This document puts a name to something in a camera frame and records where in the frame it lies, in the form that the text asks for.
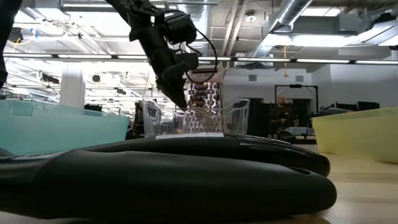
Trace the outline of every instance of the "sticker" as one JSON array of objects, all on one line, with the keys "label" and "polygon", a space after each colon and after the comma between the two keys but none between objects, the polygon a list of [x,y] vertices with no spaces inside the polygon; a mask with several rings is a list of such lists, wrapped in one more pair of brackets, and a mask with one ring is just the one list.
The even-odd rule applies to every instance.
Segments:
[{"label": "sticker", "polygon": [[156,136],[156,139],[172,139],[172,138],[223,138],[223,133],[193,133],[193,134],[166,134]]}]

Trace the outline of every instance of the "teal plastic bin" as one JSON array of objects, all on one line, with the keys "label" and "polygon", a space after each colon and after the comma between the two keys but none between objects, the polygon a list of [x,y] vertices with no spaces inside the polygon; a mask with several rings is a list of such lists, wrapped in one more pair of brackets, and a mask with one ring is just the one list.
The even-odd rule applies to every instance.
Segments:
[{"label": "teal plastic bin", "polygon": [[0,148],[16,156],[125,140],[129,118],[33,101],[0,100]]}]

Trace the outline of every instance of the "desk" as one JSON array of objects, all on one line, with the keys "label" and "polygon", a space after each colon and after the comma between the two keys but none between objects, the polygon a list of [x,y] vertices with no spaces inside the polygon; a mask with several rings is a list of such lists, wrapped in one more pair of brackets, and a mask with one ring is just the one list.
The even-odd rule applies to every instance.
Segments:
[{"label": "desk", "polygon": [[[329,210],[286,220],[253,224],[398,223],[398,165],[326,155],[337,202]],[[0,212],[1,224],[94,224],[73,220],[36,220]]]}]

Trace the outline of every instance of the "table surface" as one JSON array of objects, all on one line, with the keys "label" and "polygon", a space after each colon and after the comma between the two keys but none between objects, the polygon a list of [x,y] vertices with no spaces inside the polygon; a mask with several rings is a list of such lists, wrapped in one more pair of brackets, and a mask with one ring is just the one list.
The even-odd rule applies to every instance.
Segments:
[{"label": "table surface", "polygon": [[[398,223],[398,165],[326,155],[337,202],[324,212],[256,224]],[[86,224],[75,220],[36,220],[0,212],[1,224]]]}]

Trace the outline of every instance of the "wall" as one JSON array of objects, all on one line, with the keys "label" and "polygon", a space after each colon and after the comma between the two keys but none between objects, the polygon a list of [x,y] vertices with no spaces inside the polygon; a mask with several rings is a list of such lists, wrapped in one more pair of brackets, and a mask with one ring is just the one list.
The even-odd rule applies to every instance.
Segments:
[{"label": "wall", "polygon": [[312,73],[319,86],[319,105],[334,102],[380,102],[381,107],[398,105],[397,67],[388,65],[325,65]]},{"label": "wall", "polygon": [[[265,103],[275,102],[274,86],[296,84],[295,76],[303,75],[302,85],[311,85],[311,73],[305,69],[288,69],[289,77],[284,77],[285,70],[246,70],[242,68],[230,68],[224,78],[224,102],[229,103],[237,98],[262,98]],[[249,82],[248,75],[257,75],[256,82]],[[286,98],[312,99],[315,97],[307,89],[290,89],[278,87],[280,94]]]}]

